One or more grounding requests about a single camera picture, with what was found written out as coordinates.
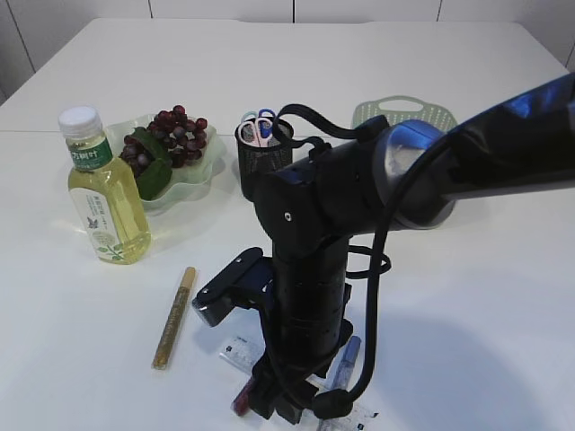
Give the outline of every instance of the gold pen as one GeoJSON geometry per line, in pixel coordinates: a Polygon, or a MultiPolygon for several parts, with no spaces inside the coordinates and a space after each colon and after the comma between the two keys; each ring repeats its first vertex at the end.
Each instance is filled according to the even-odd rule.
{"type": "Polygon", "coordinates": [[[181,279],[180,288],[173,299],[172,309],[168,315],[168,320],[164,326],[164,332],[155,351],[154,362],[152,367],[156,370],[165,370],[172,353],[173,342],[176,340],[178,329],[180,328],[181,318],[186,310],[186,303],[190,296],[191,285],[196,277],[196,269],[189,267],[181,279]]]}

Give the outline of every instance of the black mesh pen holder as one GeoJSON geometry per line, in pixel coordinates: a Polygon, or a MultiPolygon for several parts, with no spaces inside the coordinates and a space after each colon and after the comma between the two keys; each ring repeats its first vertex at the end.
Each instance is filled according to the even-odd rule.
{"type": "MultiPolygon", "coordinates": [[[[281,119],[279,128],[287,136],[293,137],[294,129],[286,121],[281,119]]],[[[271,138],[268,146],[247,145],[240,140],[238,133],[237,128],[235,142],[240,167],[240,184],[245,198],[252,201],[259,177],[263,173],[278,171],[290,165],[293,161],[293,149],[281,144],[275,137],[271,138]]]]}

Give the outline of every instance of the bottle label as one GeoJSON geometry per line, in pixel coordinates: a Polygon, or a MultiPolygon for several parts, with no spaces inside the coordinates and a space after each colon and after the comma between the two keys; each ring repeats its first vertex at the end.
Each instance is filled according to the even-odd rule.
{"type": "Polygon", "coordinates": [[[105,260],[124,260],[123,245],[119,241],[106,197],[83,188],[71,189],[70,195],[96,255],[105,260]]]}
{"type": "Polygon", "coordinates": [[[71,145],[68,147],[72,155],[74,166],[80,171],[93,171],[101,168],[112,159],[108,139],[104,139],[98,145],[89,148],[71,145]]]}

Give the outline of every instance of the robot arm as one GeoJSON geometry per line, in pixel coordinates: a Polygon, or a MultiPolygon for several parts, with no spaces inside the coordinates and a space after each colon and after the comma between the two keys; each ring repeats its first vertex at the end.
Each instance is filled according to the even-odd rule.
{"type": "Polygon", "coordinates": [[[411,120],[389,127],[375,118],[355,130],[335,127],[301,105],[298,114],[326,133],[355,139],[331,148],[320,138],[309,157],[261,177],[254,193],[258,219],[273,255],[249,249],[193,302],[212,326],[234,308],[256,308],[266,352],[253,368],[249,402],[269,418],[297,423],[303,409],[318,418],[345,416],[366,389],[375,362],[377,288],[388,230],[429,229],[461,198],[575,186],[575,75],[567,75],[487,110],[446,135],[411,120]],[[364,369],[350,391],[315,395],[305,381],[325,376],[351,324],[344,319],[349,239],[376,233],[367,283],[364,369]]]}

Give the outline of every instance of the white bottle cap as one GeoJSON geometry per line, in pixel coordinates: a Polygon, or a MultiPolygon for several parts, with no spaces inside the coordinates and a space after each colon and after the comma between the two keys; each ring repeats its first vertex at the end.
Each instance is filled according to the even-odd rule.
{"type": "Polygon", "coordinates": [[[57,119],[64,137],[87,139],[102,132],[98,111],[91,106],[76,106],[65,110],[57,119]]]}

